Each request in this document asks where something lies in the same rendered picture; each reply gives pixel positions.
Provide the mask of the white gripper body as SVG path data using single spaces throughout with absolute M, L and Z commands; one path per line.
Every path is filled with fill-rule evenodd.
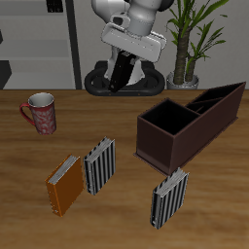
M 160 53 L 166 45 L 166 39 L 154 31 L 148 36 L 130 35 L 125 28 L 115 23 L 106 24 L 101 39 L 104 43 L 151 62 L 159 60 Z

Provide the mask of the dark brown desk caddy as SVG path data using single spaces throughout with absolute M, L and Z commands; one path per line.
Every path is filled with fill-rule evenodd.
M 245 85 L 208 89 L 183 106 L 169 98 L 137 117 L 135 156 L 167 176 L 237 119 Z

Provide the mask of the black and white striped book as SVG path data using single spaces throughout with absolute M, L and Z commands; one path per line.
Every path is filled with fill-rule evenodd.
M 104 137 L 85 157 L 88 192 L 95 196 L 116 172 L 115 141 Z
M 153 190 L 150 223 L 160 229 L 183 205 L 189 174 L 180 167 Z

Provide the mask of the orange book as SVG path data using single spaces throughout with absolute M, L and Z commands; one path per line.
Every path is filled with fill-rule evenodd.
M 53 213 L 62 217 L 84 189 L 81 158 L 69 155 L 46 179 Z

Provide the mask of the green pot plant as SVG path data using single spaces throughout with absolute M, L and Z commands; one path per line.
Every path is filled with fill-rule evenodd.
M 196 0 L 177 0 L 177 11 L 170 10 L 174 18 L 167 24 L 172 23 L 176 30 L 171 30 L 174 38 L 172 43 L 177 47 L 174 71 L 166 77 L 168 89 L 197 89 L 199 79 L 194 74 L 196 62 L 208 58 L 205 53 L 212 47 L 224 44 L 225 40 L 219 40 L 223 27 L 217 29 L 210 37 L 207 37 L 213 20 L 199 24 L 218 8 L 224 6 L 229 0 L 217 0 L 214 3 L 207 2 L 197 10 Z

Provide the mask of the black items on shelf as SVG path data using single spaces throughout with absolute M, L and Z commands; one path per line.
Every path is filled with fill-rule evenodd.
M 62 0 L 46 0 L 47 10 L 49 13 L 62 13 Z

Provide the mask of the grey shelf unit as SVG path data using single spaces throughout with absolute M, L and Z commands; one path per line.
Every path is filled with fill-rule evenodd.
M 0 0 L 0 89 L 80 89 L 74 0 Z

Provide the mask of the red patterned mug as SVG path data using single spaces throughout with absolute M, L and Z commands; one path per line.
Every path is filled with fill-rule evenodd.
M 24 113 L 24 107 L 31 111 L 31 118 Z M 56 131 L 54 97 L 50 93 L 39 92 L 31 95 L 26 103 L 19 106 L 19 111 L 30 124 L 36 127 L 39 134 L 50 135 Z

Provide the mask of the flat black base plate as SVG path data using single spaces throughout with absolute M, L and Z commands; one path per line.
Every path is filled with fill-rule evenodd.
M 107 61 L 100 60 L 95 63 L 94 69 L 85 77 L 85 89 L 96 96 L 154 96 L 164 90 L 164 76 L 155 69 L 152 62 L 143 61 L 142 70 L 145 77 L 138 83 L 125 86 L 116 93 L 108 90 L 109 81 L 104 78 L 107 71 Z

